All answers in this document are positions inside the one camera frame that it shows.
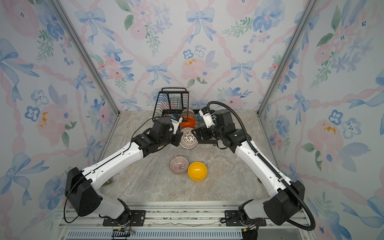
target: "floral wallpaper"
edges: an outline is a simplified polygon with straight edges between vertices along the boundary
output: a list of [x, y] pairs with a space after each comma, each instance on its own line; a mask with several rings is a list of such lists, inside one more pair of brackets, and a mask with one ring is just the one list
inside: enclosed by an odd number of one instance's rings
[[306, 187], [319, 240], [384, 239], [383, 11], [379, 0], [320, 0], [262, 115], [280, 169]]
[[44, 0], [0, 1], [0, 239], [51, 239], [115, 114]]
[[170, 86], [186, 87], [194, 109], [218, 100], [257, 110], [307, 0], [61, 3], [121, 110], [153, 110]]

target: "metal mounting plate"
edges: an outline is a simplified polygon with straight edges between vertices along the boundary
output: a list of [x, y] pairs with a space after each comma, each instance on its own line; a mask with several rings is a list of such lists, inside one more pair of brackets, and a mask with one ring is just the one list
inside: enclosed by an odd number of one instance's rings
[[[224, 211], [224, 214], [225, 214], [225, 218], [222, 218], [225, 219], [225, 220], [228, 220], [228, 219], [232, 219], [232, 218], [236, 218], [236, 219], [233, 219], [229, 222], [226, 223], [227, 227], [243, 227], [244, 225], [240, 222], [239, 220], [239, 215], [238, 215], [238, 211], [237, 210], [225, 210]], [[260, 224], [261, 227], [265, 227], [266, 226], [266, 221], [265, 219], [262, 220], [261, 224]]]
[[[142, 227], [144, 225], [145, 220], [145, 210], [131, 210], [131, 213], [133, 215], [132, 220], [132, 227]], [[113, 222], [112, 219], [104, 219], [103, 222], [104, 227], [119, 227], [119, 225], [116, 222]]]

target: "bowl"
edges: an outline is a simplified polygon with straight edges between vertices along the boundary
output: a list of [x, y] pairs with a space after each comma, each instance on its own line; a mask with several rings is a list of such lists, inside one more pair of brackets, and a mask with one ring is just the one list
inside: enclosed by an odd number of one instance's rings
[[188, 175], [192, 180], [201, 181], [207, 176], [207, 167], [202, 162], [193, 162], [189, 165]]
[[189, 162], [183, 156], [174, 157], [170, 163], [169, 168], [175, 174], [182, 174], [188, 170]]
[[196, 121], [195, 121], [195, 119], [193, 119], [193, 117], [191, 117], [191, 116], [188, 117], [188, 121], [187, 121], [187, 122], [181, 122], [181, 123], [180, 123], [180, 126], [181, 126], [182, 128], [185, 128], [185, 127], [191, 127], [191, 128], [194, 128], [195, 125], [196, 125]]

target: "wire basket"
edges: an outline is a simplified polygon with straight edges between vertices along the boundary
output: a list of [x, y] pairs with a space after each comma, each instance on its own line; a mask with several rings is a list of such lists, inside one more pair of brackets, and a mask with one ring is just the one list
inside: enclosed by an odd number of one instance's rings
[[[162, 88], [157, 95], [155, 109], [153, 111], [152, 121], [160, 117], [170, 118], [174, 113], [181, 114], [189, 106], [189, 92], [186, 88], [172, 87]], [[183, 118], [183, 122], [188, 121], [187, 117]]]

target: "green leaf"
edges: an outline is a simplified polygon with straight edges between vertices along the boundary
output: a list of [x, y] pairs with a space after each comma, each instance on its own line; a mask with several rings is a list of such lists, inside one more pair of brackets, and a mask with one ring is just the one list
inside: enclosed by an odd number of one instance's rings
[[321, 163], [322, 163], [322, 161], [317, 161], [317, 158], [319, 156], [321, 156], [321, 152], [320, 151], [316, 151], [316, 153], [314, 154], [314, 161], [316, 163], [317, 168], [320, 169], [320, 171], [321, 171]]
[[316, 47], [328, 43], [328, 42], [332, 39], [333, 36], [334, 36], [333, 33], [329, 33], [329, 34], [323, 36], [323, 37], [320, 39], [320, 41], [317, 43]]
[[132, 24], [135, 22], [135, 20], [133, 19], [133, 15], [128, 15], [125, 20], [124, 20], [124, 27], [125, 27], [125, 30], [128, 30]]
[[313, 152], [314, 151], [314, 145], [310, 142], [302, 145], [301, 148], [307, 152]]
[[119, 7], [126, 12], [132, 12], [131, 8], [129, 7], [128, 3], [124, 0], [115, 0], [115, 2], [119, 5]]
[[70, 136], [68, 135], [68, 133], [63, 132], [63, 134], [61, 135], [61, 139], [62, 139], [64, 145], [67, 147], [67, 149], [69, 149], [69, 147], [70, 147]]
[[336, 29], [338, 28], [340, 24], [340, 20], [341, 20], [341, 12], [340, 12], [339, 6], [336, 6], [335, 13], [333, 13], [333, 18], [331, 22], [331, 28], [334, 31], [336, 31]]
[[187, 88], [191, 87], [193, 84], [195, 84], [195, 80], [194, 79], [190, 79], [187, 83]]
[[67, 129], [67, 130], [71, 130], [71, 129], [73, 129], [75, 126], [76, 126], [76, 123], [77, 122], [71, 122], [71, 127], [70, 126], [68, 126], [68, 124], [65, 124], [65, 129]]

